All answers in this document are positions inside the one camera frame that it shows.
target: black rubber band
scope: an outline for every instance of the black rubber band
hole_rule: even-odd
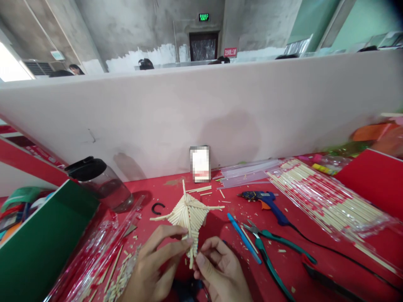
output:
[[[155,215],[161,215],[160,212],[156,212],[156,211],[154,210],[155,206],[162,206],[163,208],[165,208],[165,205],[163,205],[162,203],[154,203],[154,204],[152,205],[152,207],[151,207],[151,211],[152,211]]]

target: green pliers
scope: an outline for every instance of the green pliers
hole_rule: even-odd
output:
[[[248,219],[248,222],[249,222],[250,226],[248,226],[246,224],[243,224],[243,226],[245,227],[245,229],[247,229],[248,231],[253,233],[253,235],[255,235],[255,237],[256,237],[256,240],[255,240],[256,248],[259,250],[260,254],[262,255],[263,262],[264,262],[267,270],[269,271],[269,273],[272,276],[272,278],[275,280],[275,282],[278,285],[278,287],[284,293],[284,295],[287,298],[287,300],[295,302],[295,299],[290,294],[290,292],[288,291],[288,289],[284,285],[283,281],[280,279],[279,275],[275,271],[274,266],[273,266],[272,262],[270,261],[269,256],[267,255],[266,249],[264,248],[263,242],[259,237],[259,234],[262,235],[263,237],[266,237],[267,239],[274,240],[274,241],[277,241],[279,243],[283,243],[284,245],[287,245],[287,246],[291,247],[293,250],[295,250],[299,254],[304,254],[312,264],[317,264],[316,259],[313,258],[311,255],[309,255],[306,251],[304,251],[302,248],[300,248],[296,244],[293,244],[291,241],[288,241],[287,239],[284,239],[284,238],[282,238],[280,236],[274,235],[274,234],[270,233],[267,230],[260,231],[256,227],[256,225],[253,222],[251,222],[249,219]]]

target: hand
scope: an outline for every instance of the hand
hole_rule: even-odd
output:
[[[124,291],[121,302],[124,301],[161,301],[165,299],[172,287],[173,278],[182,255],[191,247],[193,238],[168,243],[157,250],[157,247],[167,237],[184,235],[188,229],[180,226],[160,225],[141,248],[137,256],[131,278]],[[168,262],[165,272],[160,267]]]
[[[213,302],[252,302],[241,265],[220,238],[204,242],[193,269],[194,278],[203,280]]]

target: green wall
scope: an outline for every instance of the green wall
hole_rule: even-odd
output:
[[[357,0],[331,49],[349,49],[378,34],[401,31],[398,17],[386,0]]]
[[[308,52],[316,51],[340,0],[302,0],[288,43],[314,34]]]

